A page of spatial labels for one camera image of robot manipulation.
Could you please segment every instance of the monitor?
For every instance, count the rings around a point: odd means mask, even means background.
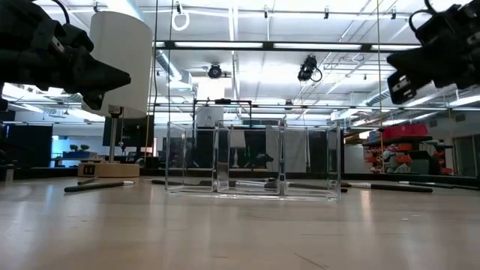
[[[152,147],[154,138],[154,119],[148,116],[139,119],[122,119],[117,122],[117,131],[115,135],[115,146],[119,146],[120,141],[126,147],[145,147],[148,132],[148,145]],[[103,128],[103,146],[110,146],[110,131],[112,129],[112,119],[105,118]]]

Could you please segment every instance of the black stick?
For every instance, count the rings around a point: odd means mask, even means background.
[[[120,182],[102,183],[102,184],[87,184],[87,185],[80,185],[75,187],[66,187],[64,191],[65,192],[91,191],[95,189],[114,188],[114,187],[121,187],[122,185],[132,185],[132,184],[133,182],[131,181],[120,181]]]

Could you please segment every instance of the table surface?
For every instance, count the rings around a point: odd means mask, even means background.
[[[339,202],[0,182],[0,269],[480,269],[480,193],[350,188]]]

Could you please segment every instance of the wooden block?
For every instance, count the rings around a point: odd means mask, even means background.
[[[140,176],[138,164],[121,163],[80,163],[78,176],[88,177],[109,177],[109,178],[132,178]]]

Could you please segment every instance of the glass panel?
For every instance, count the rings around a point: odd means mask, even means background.
[[[457,154],[457,173],[460,176],[476,176],[476,165],[473,148],[473,137],[455,138]]]

